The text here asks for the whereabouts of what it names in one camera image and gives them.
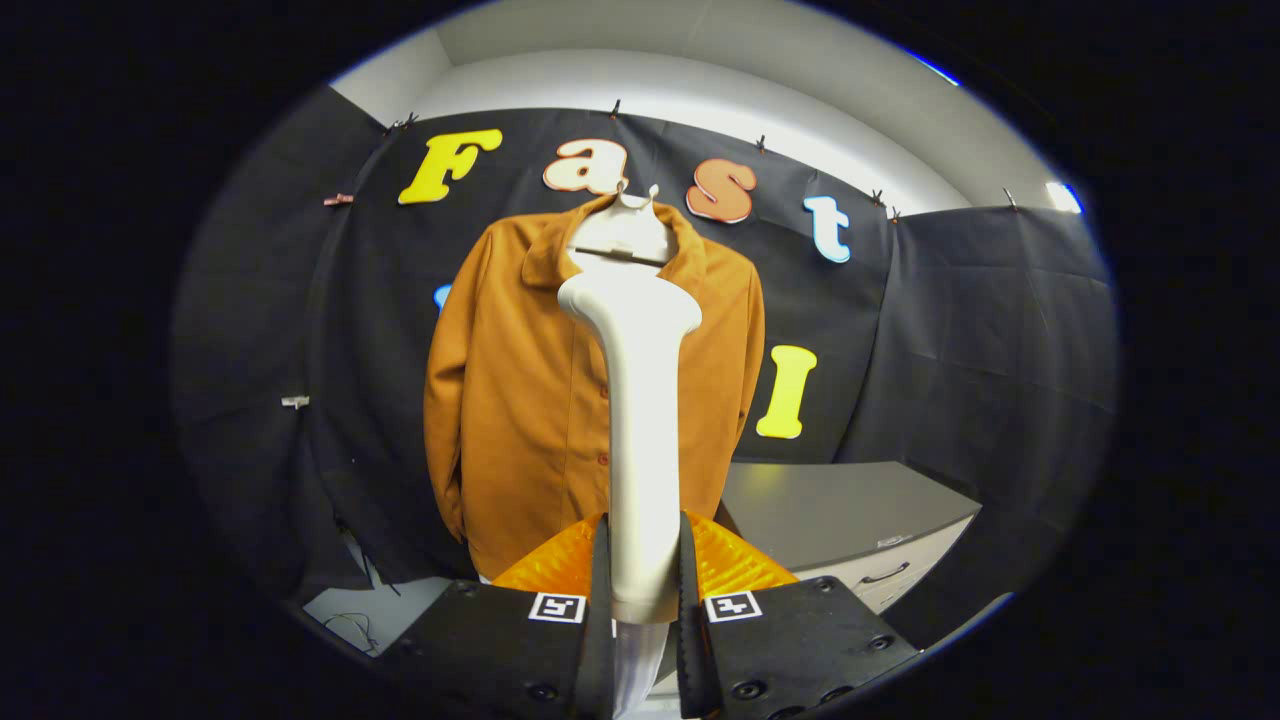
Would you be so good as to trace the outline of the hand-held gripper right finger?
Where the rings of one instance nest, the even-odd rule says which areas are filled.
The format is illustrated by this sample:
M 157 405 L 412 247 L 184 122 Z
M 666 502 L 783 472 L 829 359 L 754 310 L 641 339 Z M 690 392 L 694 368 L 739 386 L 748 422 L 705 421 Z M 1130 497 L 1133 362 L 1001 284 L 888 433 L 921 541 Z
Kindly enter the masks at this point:
M 836 577 L 800 580 L 686 512 L 678 696 L 686 719 L 837 719 L 922 652 Z

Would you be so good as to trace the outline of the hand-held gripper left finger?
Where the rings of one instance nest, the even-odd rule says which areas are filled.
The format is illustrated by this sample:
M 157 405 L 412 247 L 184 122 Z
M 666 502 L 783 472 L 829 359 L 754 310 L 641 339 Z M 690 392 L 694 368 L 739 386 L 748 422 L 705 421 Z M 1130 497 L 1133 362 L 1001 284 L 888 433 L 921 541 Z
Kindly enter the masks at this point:
M 511 568 L 452 582 L 375 661 L 430 719 L 609 719 L 613 618 L 607 515 Z

